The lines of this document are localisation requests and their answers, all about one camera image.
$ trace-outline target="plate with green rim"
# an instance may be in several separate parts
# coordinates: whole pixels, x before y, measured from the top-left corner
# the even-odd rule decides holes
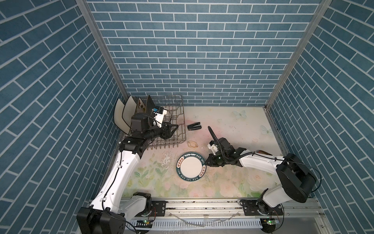
[[[205,159],[196,152],[180,156],[176,167],[178,176],[185,181],[196,181],[206,172]]]

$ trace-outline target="black motor housing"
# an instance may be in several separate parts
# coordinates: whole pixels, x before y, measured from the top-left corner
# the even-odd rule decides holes
[[[293,200],[306,202],[317,179],[296,155],[287,154],[276,172],[286,194]]]

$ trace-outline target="robotic arm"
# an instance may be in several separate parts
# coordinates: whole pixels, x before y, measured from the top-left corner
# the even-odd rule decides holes
[[[123,190],[148,145],[157,137],[170,138],[177,130],[178,125],[163,121],[167,112],[163,107],[155,106],[148,96],[145,114],[136,113],[131,117],[131,135],[120,143],[108,179],[89,208],[81,207],[77,213],[83,234],[121,234],[127,220],[138,213],[150,214],[150,194],[137,192],[122,208],[119,204]]]
[[[206,161],[208,166],[223,167],[231,164],[239,167],[252,167],[278,175],[281,184],[266,189],[257,200],[260,213],[267,215],[274,207],[290,200],[306,202],[317,179],[296,155],[275,157],[264,151],[251,152],[245,148],[235,149],[225,138],[217,139],[213,130],[210,127],[208,129],[214,139],[208,144],[208,148],[213,152],[209,154]]]

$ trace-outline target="vent grille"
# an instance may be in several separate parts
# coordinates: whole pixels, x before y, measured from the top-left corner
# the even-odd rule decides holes
[[[246,219],[235,219],[229,221],[212,221],[209,219],[185,219],[186,222],[204,225],[204,227],[197,227],[194,225],[186,224],[178,219],[156,219],[153,222],[152,230],[155,231],[173,231],[173,230],[193,230],[193,229],[248,229],[248,228],[262,228],[260,219],[246,218]],[[143,224],[137,223],[136,220],[131,220],[132,225],[137,225],[139,230],[148,230],[149,228],[142,228]]]

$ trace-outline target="black cable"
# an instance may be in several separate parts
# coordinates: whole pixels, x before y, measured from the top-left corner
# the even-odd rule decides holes
[[[138,233],[137,229],[134,227],[134,225],[132,225],[130,222],[127,222],[125,221],[126,223],[130,224],[130,226],[134,229],[134,230],[131,230],[127,225],[126,227],[129,228],[130,231],[134,232],[134,233]]]
[[[316,168],[314,168],[314,167],[312,167],[312,166],[310,166],[310,165],[307,165],[307,164],[305,164],[305,163],[302,163],[302,162],[294,162],[294,161],[288,161],[288,160],[286,160],[286,161],[287,161],[287,162],[290,162],[290,163],[301,164],[301,165],[304,165],[304,166],[310,167],[310,168],[314,169],[315,171],[317,171],[318,174],[319,174],[319,185],[317,186],[316,189],[314,189],[314,190],[311,191],[311,192],[315,192],[315,191],[317,191],[317,189],[319,189],[319,187],[321,187],[321,184],[322,184],[322,175],[321,175],[321,172],[320,172],[318,169],[316,169]]]
[[[242,158],[242,157],[244,157],[244,156],[248,156],[248,155],[250,155],[251,153],[252,153],[252,152],[245,153],[245,154],[241,155],[240,158]],[[304,165],[304,166],[310,167],[310,168],[314,169],[315,171],[317,171],[318,174],[319,174],[319,184],[318,184],[317,188],[314,189],[314,190],[311,191],[311,192],[315,192],[315,191],[317,191],[317,190],[319,189],[319,187],[321,187],[321,184],[322,184],[322,174],[321,174],[321,172],[320,172],[318,169],[312,167],[311,165],[308,165],[308,164],[305,164],[305,163],[302,163],[302,162],[288,161],[288,160],[286,160],[286,159],[284,159],[284,160],[282,160],[282,159],[277,159],[277,157],[270,158],[270,157],[266,157],[266,156],[264,156],[264,155],[259,155],[259,154],[256,154],[256,153],[254,153],[254,154],[255,154],[255,155],[258,155],[258,156],[260,156],[260,157],[267,158],[267,159],[271,159],[271,160],[275,160],[275,161],[286,161],[286,162],[295,163],[295,164],[301,164],[301,165]]]
[[[280,224],[280,226],[279,226],[278,228],[276,228],[274,231],[272,231],[272,234],[273,234],[273,232],[275,232],[276,230],[280,229],[280,228],[282,227],[283,223],[284,223],[284,207],[283,207],[282,204],[280,204],[280,205],[282,206],[282,209],[283,209],[283,219],[282,219],[282,223]]]
[[[122,162],[122,151],[121,151],[121,158],[120,158],[120,161],[119,161],[119,165],[121,166],[121,162]],[[102,206],[102,210],[107,213],[107,215],[109,215],[110,217],[112,217],[113,219],[116,219],[116,220],[119,220],[119,221],[123,221],[122,219],[119,219],[119,218],[116,218],[114,216],[112,216],[109,212],[107,212],[104,208],[104,198],[107,196],[110,188],[112,187],[112,185],[114,184],[115,180],[116,180],[116,177],[117,177],[117,174],[118,174],[118,171],[119,171],[119,167],[117,168],[117,171],[116,171],[116,174],[114,175],[114,179],[112,181],[112,184],[109,186],[108,190],[106,191],[106,193],[104,194],[104,197],[103,197],[103,200],[101,202],[101,206]]]
[[[213,140],[215,142],[217,142],[219,148],[220,148],[220,152],[221,152],[221,155],[222,155],[222,159],[226,162],[226,163],[229,163],[229,159],[225,156],[224,152],[223,152],[223,146],[221,145],[221,143],[218,141],[218,138],[217,136],[214,134],[212,128],[210,126],[208,126],[208,130],[211,134],[211,136],[213,137]]]
[[[235,162],[235,161],[237,161],[237,160],[239,160],[239,159],[241,159],[241,158],[244,158],[245,156],[248,156],[248,155],[250,155],[250,154],[252,154],[252,156],[253,156],[253,155],[255,154],[255,152],[252,151],[252,152],[248,152],[248,153],[242,154],[242,155],[240,155],[237,159],[235,159],[235,160],[233,160],[233,161],[231,161],[231,162],[229,162],[229,163],[233,163],[233,162]]]
[[[145,115],[145,114],[142,114],[142,115],[147,116],[148,118],[153,119],[154,121],[156,121],[156,122],[159,123],[159,124],[162,124],[162,123],[160,123],[159,121],[157,121],[155,118],[153,118],[153,117],[151,117],[151,116],[149,116],[149,115]]]
[[[149,217],[148,217],[149,223],[153,223],[156,220],[156,207],[153,207],[153,208],[154,208],[154,218],[152,220],[149,220]]]

